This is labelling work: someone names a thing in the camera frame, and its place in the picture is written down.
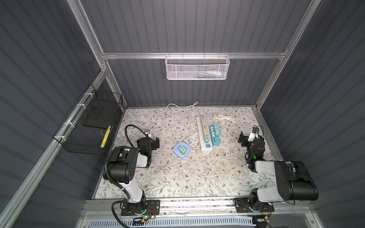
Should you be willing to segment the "black pad in basket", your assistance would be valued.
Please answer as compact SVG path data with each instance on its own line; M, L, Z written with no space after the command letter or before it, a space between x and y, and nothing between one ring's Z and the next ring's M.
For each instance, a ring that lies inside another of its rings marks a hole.
M118 111L102 107L93 107L82 122L85 127L106 130L116 120Z

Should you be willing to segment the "white multicolour power strip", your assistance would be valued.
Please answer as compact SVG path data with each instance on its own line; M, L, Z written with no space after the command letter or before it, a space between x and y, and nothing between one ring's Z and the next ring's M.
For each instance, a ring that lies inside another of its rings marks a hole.
M203 153L210 153L213 151L213 144L209 132L209 125L205 116L196 117L197 127L199 133L200 147Z

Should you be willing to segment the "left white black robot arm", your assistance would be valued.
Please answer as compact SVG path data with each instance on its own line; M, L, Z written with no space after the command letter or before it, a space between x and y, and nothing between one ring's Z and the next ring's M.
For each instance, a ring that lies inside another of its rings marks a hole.
M144 137L137 141L137 148L119 146L107 156L103 179L117 186L125 194L125 202L135 207L146 207L146 196L134 179L137 168L148 168L152 151L160 148L160 139Z

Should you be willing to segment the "teal USB power strip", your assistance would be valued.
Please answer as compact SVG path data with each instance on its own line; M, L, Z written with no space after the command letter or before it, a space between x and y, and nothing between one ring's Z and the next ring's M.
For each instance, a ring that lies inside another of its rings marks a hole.
M211 132L213 146L219 146L220 145L220 138L219 138L220 130L219 130L217 123L210 125L210 132Z

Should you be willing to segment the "green charger cube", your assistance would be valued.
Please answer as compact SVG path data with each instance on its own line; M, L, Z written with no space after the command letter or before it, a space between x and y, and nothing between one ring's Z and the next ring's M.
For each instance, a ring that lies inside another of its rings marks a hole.
M180 152L182 155L185 155L185 154L187 153L186 148L185 148L185 147L183 147L183 146L180 146L178 150L179 150L179 152Z

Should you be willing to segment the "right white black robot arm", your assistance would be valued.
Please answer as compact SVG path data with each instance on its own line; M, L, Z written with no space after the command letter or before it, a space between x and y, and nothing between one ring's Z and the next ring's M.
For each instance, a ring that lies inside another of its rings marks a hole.
M243 208L252 212L273 212L273 203L296 201L316 201L318 189L301 161L268 161L263 158L265 152L264 137L254 128L249 135L240 133L238 143L247 149L245 161L253 173L273 175L276 184L266 188L253 189Z

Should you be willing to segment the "yellow marker pen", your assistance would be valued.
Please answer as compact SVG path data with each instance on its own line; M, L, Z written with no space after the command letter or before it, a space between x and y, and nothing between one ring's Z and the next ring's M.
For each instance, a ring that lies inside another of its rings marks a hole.
M101 143L101 148L104 148L105 147L105 145L106 145L106 143L107 143L107 140L108 140L108 137L109 137L109 134L110 134L110 132L111 132L111 125L107 128L107 130L106 130L106 132L105 132L105 134L104 134L104 138L103 138L103 141L102 141L102 143Z

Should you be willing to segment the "floral table mat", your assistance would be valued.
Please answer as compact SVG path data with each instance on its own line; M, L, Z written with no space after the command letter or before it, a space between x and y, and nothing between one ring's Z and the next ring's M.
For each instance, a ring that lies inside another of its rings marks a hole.
M218 122L220 145L208 154L201 151L198 115L205 116L208 125L214 123L214 115L223 116ZM134 176L148 198L241 196L276 184L273 175L248 169L246 148L238 143L239 134L248 135L257 124L251 107L128 109L114 145L136 143L144 129L160 139L150 167L137 169ZM179 142L191 147L183 159L173 152Z

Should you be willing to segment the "blue triangular socket adapter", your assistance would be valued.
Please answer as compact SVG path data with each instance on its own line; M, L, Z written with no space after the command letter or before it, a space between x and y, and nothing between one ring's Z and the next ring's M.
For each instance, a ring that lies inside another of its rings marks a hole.
M183 146L186 148L187 150L187 153L185 155L182 155L180 152L179 152L179 147L180 146ZM185 158L187 155L189 155L189 153L191 152L191 147L189 145L187 145L186 143L184 142L179 142L174 148L173 148L173 152L176 156L178 156L180 159L183 159Z

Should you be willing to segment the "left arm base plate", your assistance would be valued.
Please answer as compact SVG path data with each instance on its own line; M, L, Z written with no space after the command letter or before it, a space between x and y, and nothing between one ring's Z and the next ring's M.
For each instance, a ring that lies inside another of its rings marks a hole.
M121 216L156 216L159 215L160 203L160 200L123 203L121 206Z

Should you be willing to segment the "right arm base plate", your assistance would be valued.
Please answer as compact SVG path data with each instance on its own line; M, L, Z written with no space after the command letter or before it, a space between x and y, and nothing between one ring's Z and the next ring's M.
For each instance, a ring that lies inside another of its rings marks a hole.
M267 202L255 202L250 198L234 198L233 204L237 213L272 213L275 211L272 204Z

